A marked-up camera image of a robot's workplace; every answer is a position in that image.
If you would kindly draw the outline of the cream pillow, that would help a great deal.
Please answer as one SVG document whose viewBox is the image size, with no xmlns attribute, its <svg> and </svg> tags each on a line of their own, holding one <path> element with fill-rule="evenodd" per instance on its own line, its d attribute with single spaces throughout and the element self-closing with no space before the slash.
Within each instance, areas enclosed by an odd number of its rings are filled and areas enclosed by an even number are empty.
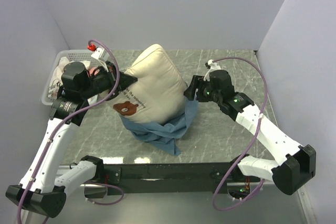
<svg viewBox="0 0 336 224">
<path fill-rule="evenodd" d="M 166 51 L 154 44 L 125 74 L 138 80 L 107 104 L 135 123 L 163 124 L 184 113 L 187 85 Z"/>
</svg>

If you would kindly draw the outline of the blue pillowcase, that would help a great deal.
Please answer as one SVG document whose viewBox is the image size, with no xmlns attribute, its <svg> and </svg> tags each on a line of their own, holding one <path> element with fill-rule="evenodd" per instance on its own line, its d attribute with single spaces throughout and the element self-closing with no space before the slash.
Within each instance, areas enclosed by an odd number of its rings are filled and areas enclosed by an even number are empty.
<svg viewBox="0 0 336 224">
<path fill-rule="evenodd" d="M 151 144 L 170 155 L 178 156 L 181 151 L 176 145 L 176 140 L 183 137 L 190 128 L 197 115 L 198 105 L 199 102 L 196 100 L 186 100 L 183 113 L 162 125 L 156 122 L 135 123 L 123 116 L 120 118 L 123 126 L 137 140 Z"/>
</svg>

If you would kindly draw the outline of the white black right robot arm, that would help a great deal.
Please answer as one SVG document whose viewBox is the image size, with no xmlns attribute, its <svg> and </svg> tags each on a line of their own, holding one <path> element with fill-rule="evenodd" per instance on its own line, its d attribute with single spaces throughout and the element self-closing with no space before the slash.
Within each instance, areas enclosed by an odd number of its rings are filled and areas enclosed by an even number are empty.
<svg viewBox="0 0 336 224">
<path fill-rule="evenodd" d="M 214 70 L 194 75 L 184 91 L 188 100 L 214 102 L 234 122 L 243 126 L 270 152 L 272 160 L 244 152 L 231 161 L 228 174 L 241 182 L 246 177 L 272 181 L 284 194 L 292 195 L 316 174 L 316 150 L 291 139 L 261 112 L 246 94 L 236 92 L 229 73 Z"/>
</svg>

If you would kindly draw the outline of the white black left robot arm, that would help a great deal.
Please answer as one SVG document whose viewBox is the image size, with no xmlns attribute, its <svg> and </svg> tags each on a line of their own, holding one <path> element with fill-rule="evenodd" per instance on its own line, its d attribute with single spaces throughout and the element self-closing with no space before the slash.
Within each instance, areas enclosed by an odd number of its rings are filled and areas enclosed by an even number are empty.
<svg viewBox="0 0 336 224">
<path fill-rule="evenodd" d="M 62 86 L 50 110 L 47 130 L 29 170 L 19 184 L 10 185 L 6 197 L 27 210 L 54 218 L 63 209 L 66 198 L 81 184 L 106 182 L 103 160 L 85 156 L 70 171 L 57 177 L 57 171 L 70 140 L 79 129 L 90 109 L 88 99 L 107 91 L 108 99 L 115 98 L 137 82 L 108 62 L 89 72 L 83 63 L 73 62 L 64 67 Z"/>
</svg>

